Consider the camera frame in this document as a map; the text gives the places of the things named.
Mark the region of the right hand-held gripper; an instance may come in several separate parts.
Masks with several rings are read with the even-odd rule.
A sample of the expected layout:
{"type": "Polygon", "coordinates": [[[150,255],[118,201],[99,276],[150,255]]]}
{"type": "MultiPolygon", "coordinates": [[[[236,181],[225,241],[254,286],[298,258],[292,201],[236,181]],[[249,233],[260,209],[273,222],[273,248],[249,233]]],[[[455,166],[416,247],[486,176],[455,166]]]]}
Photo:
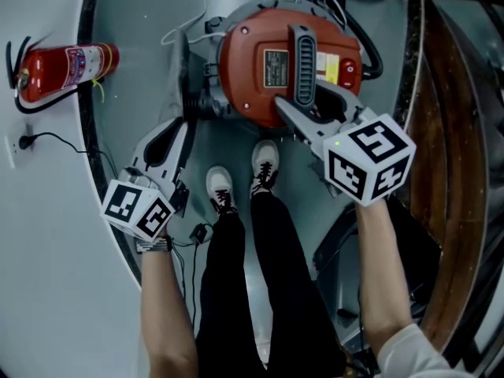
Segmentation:
{"type": "Polygon", "coordinates": [[[282,95],[274,102],[296,135],[310,143],[320,140],[310,168],[331,195],[344,193],[369,206],[405,183],[416,144],[391,116],[363,107],[352,91],[316,80],[316,115],[282,95]]]}

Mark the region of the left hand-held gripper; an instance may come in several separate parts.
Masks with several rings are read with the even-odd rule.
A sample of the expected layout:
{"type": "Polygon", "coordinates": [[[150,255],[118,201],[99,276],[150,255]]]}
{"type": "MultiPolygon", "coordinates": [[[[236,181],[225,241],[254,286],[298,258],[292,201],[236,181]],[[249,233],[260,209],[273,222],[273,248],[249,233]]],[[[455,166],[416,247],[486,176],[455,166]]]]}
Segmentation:
{"type": "Polygon", "coordinates": [[[101,217],[122,232],[152,243],[170,219],[183,215],[189,190],[175,180],[185,168],[189,125],[181,117],[159,124],[137,144],[132,167],[109,183],[101,217]],[[151,178],[163,178],[165,184],[151,178]]]}

